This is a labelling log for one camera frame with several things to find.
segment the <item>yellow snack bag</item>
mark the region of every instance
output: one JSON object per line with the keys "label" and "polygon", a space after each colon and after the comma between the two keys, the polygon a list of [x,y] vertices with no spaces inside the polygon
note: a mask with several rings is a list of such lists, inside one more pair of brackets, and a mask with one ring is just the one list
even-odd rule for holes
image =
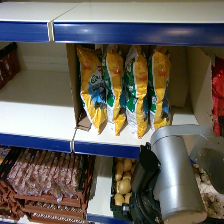
{"label": "yellow snack bag", "polygon": [[80,62],[80,96],[83,108],[99,133],[100,125],[107,119],[101,50],[91,50],[78,45],[76,51]]}
{"label": "yellow snack bag", "polygon": [[126,114],[134,134],[141,138],[148,125],[147,60],[141,46],[131,46],[125,62]]}
{"label": "yellow snack bag", "polygon": [[166,47],[156,49],[149,59],[149,109],[153,131],[170,124],[168,83],[171,63]]}
{"label": "yellow snack bag", "polygon": [[102,65],[106,86],[107,117],[117,136],[126,120],[125,93],[122,81],[124,60],[118,45],[108,45]]}

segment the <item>white shelf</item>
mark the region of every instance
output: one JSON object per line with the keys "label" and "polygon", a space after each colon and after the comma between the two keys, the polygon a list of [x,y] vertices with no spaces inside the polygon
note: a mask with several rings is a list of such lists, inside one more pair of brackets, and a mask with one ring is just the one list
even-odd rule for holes
{"label": "white shelf", "polygon": [[224,2],[87,2],[55,22],[223,23]]}
{"label": "white shelf", "polygon": [[96,157],[90,200],[87,208],[87,220],[88,214],[113,217],[113,212],[110,210],[112,166],[112,157]]}
{"label": "white shelf", "polygon": [[68,73],[22,71],[0,91],[0,133],[71,141],[75,119]]}
{"label": "white shelf", "polygon": [[[171,114],[173,117],[173,125],[198,124],[195,116],[188,108],[173,107],[171,109]],[[131,129],[127,124],[126,127],[121,131],[120,136],[115,136],[114,132],[110,129],[110,125],[107,123],[106,127],[99,135],[97,135],[97,131],[93,126],[91,126],[89,132],[78,129],[76,131],[74,141],[83,142],[83,144],[96,143],[139,147],[140,145],[145,145],[146,142],[150,142],[151,136],[152,130],[149,129],[141,139],[138,139],[135,135],[132,134]]]}
{"label": "white shelf", "polygon": [[0,21],[50,22],[77,5],[60,2],[4,2],[0,7]]}

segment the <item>blue shelf edge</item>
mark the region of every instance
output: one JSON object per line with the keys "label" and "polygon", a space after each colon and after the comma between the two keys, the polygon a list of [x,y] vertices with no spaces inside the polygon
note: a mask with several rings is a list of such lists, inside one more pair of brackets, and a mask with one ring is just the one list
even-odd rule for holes
{"label": "blue shelf edge", "polygon": [[224,23],[54,22],[55,42],[223,46]]}
{"label": "blue shelf edge", "polygon": [[79,154],[137,159],[140,152],[140,146],[74,141],[74,151]]}
{"label": "blue shelf edge", "polygon": [[106,216],[94,215],[89,213],[87,213],[87,221],[105,223],[105,224],[131,224],[132,223],[123,219],[115,219],[113,217],[106,217]]}
{"label": "blue shelf edge", "polygon": [[0,145],[71,152],[70,141],[10,134],[0,134]]}
{"label": "blue shelf edge", "polygon": [[49,42],[47,22],[0,21],[0,41]]}

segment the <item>plastic wrapper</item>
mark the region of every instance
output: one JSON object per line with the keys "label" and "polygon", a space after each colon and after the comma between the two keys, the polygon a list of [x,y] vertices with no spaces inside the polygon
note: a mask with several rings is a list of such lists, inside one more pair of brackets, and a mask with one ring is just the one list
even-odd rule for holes
{"label": "plastic wrapper", "polygon": [[32,185],[30,183],[32,183],[32,173],[33,173],[33,170],[35,169],[35,166],[39,158],[40,158],[40,152],[37,151],[31,166],[27,170],[26,177],[24,178],[24,181],[25,181],[25,187],[23,191],[24,195],[36,195],[38,193],[35,188],[34,189],[31,188]]}
{"label": "plastic wrapper", "polygon": [[141,46],[131,46],[125,62],[126,114],[132,132],[141,138],[148,125],[147,60]]}
{"label": "plastic wrapper", "polygon": [[[222,68],[222,59],[216,63]],[[223,70],[212,66],[212,99],[213,99],[213,130],[217,136],[224,137],[224,74]]]}
{"label": "plastic wrapper", "polygon": [[8,147],[0,147],[0,164],[3,162],[10,150],[11,148]]}
{"label": "plastic wrapper", "polygon": [[124,60],[118,45],[108,45],[103,56],[103,79],[106,86],[107,118],[115,135],[126,120],[123,86]]}
{"label": "plastic wrapper", "polygon": [[148,99],[152,131],[170,124],[168,83],[171,63],[166,47],[156,49],[149,59]]}
{"label": "plastic wrapper", "polygon": [[52,185],[52,182],[54,181],[53,177],[55,175],[57,165],[58,165],[58,157],[55,157],[54,162],[53,162],[52,167],[51,167],[51,170],[49,172],[49,175],[46,179],[46,185],[45,185],[45,188],[44,188],[44,193],[45,194],[47,194],[48,191],[51,189],[51,185]]}
{"label": "plastic wrapper", "polygon": [[15,179],[13,180],[13,188],[14,190],[19,193],[20,192],[20,187],[21,187],[21,184],[22,184],[22,180],[23,180],[23,177],[25,176],[26,174],[26,170],[27,170],[27,167],[29,166],[29,162],[31,160],[31,153],[28,153],[28,155],[26,156],[24,162],[22,163]]}
{"label": "plastic wrapper", "polygon": [[43,173],[44,173],[44,169],[45,167],[47,167],[48,162],[50,160],[50,156],[51,156],[52,152],[48,151],[47,154],[44,157],[44,160],[42,162],[42,164],[40,165],[40,168],[38,170],[38,178],[37,178],[37,182],[38,184],[41,186],[41,179],[43,177]]}
{"label": "plastic wrapper", "polygon": [[42,189],[41,189],[40,185],[38,184],[38,172],[39,172],[40,165],[42,164],[46,154],[47,154],[47,151],[45,151],[45,150],[41,152],[40,158],[37,161],[37,164],[33,170],[33,173],[31,175],[30,179],[27,181],[27,184],[30,187],[29,192],[33,196],[39,196],[42,194]]}
{"label": "plastic wrapper", "polygon": [[0,89],[19,71],[17,45],[14,42],[0,50]]}
{"label": "plastic wrapper", "polygon": [[64,187],[64,195],[67,198],[71,198],[73,196],[72,191],[70,189],[71,181],[72,181],[72,172],[75,163],[75,155],[72,153],[69,161],[68,171],[65,177],[65,187]]}
{"label": "plastic wrapper", "polygon": [[50,157],[49,157],[49,159],[48,159],[48,161],[47,161],[47,163],[46,163],[46,165],[44,167],[44,170],[43,170],[43,172],[41,174],[40,186],[41,186],[41,188],[42,188],[43,191],[44,191],[45,186],[46,186],[46,179],[47,179],[48,174],[50,172],[51,165],[52,165],[52,163],[54,161],[54,157],[55,157],[55,153],[54,152],[51,152],[51,155],[50,155]]}
{"label": "plastic wrapper", "polygon": [[27,154],[28,154],[29,150],[27,149],[24,153],[20,153],[18,159],[16,160],[14,166],[12,167],[12,169],[10,170],[8,176],[7,176],[7,181],[8,183],[13,186],[13,180],[15,179],[22,163],[24,162]]}
{"label": "plastic wrapper", "polygon": [[80,96],[83,108],[100,133],[100,125],[107,119],[101,50],[91,50],[79,45],[76,50],[80,62]]}
{"label": "plastic wrapper", "polygon": [[50,189],[50,193],[57,200],[57,202],[60,202],[63,198],[63,194],[59,187],[59,174],[61,172],[61,167],[64,163],[64,159],[65,159],[65,153],[61,153],[61,156],[58,161],[58,166],[55,170],[55,175],[53,177],[54,181],[52,182],[51,189]]}
{"label": "plastic wrapper", "polygon": [[21,185],[17,188],[17,193],[18,193],[18,194],[23,195],[23,194],[25,194],[26,191],[27,191],[27,188],[26,188],[25,184],[26,184],[26,180],[27,180],[27,175],[28,175],[28,173],[30,172],[30,169],[32,168],[33,160],[34,160],[34,156],[31,156],[31,159],[30,159],[30,161],[29,161],[29,163],[28,163],[28,165],[27,165],[27,167],[26,167],[26,168],[27,168],[27,169],[26,169],[26,173],[24,174],[23,177],[21,177],[21,179],[22,179],[22,183],[21,183]]}
{"label": "plastic wrapper", "polygon": [[59,174],[59,187],[61,189],[62,194],[64,195],[65,195],[65,185],[66,185],[66,174],[68,172],[69,161],[70,161],[70,154],[67,153],[65,156],[63,166],[61,167],[60,174]]}
{"label": "plastic wrapper", "polygon": [[82,168],[83,168],[83,156],[80,156],[78,158],[79,162],[75,161],[73,172],[72,172],[72,181],[71,181],[71,191],[73,196],[76,197],[76,193],[78,191],[80,177],[82,174]]}

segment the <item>shelf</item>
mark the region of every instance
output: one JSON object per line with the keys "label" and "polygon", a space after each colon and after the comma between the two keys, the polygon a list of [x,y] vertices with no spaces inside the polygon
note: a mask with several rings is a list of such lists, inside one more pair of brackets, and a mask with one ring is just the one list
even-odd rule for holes
{"label": "shelf", "polygon": [[70,152],[74,107],[68,73],[22,71],[0,91],[0,144]]}
{"label": "shelf", "polygon": [[[173,125],[198,124],[188,108],[173,107],[171,114]],[[91,128],[89,132],[77,130],[74,138],[74,150],[83,154],[138,158],[140,145],[150,142],[151,136],[150,129],[141,139],[138,139],[131,133],[128,125],[121,131],[120,136],[115,136],[107,124],[100,135],[97,135],[94,128]]]}
{"label": "shelf", "polygon": [[224,2],[80,3],[54,20],[56,42],[221,46]]}
{"label": "shelf", "polygon": [[113,158],[96,157],[87,221],[108,224],[130,224],[126,220],[113,218],[110,210]]}
{"label": "shelf", "polygon": [[0,3],[0,41],[49,42],[51,21],[72,9],[74,3]]}

